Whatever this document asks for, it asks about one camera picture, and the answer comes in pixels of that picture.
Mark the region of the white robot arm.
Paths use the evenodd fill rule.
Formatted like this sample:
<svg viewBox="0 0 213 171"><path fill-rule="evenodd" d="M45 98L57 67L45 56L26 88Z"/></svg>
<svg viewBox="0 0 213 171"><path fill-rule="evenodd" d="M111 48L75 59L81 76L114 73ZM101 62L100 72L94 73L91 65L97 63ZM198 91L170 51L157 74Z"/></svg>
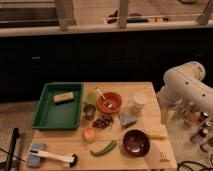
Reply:
<svg viewBox="0 0 213 171"><path fill-rule="evenodd" d="M183 99L197 101L205 75L204 66L196 61L172 67L164 73L164 85L157 92L163 124L169 122L180 101Z"/></svg>

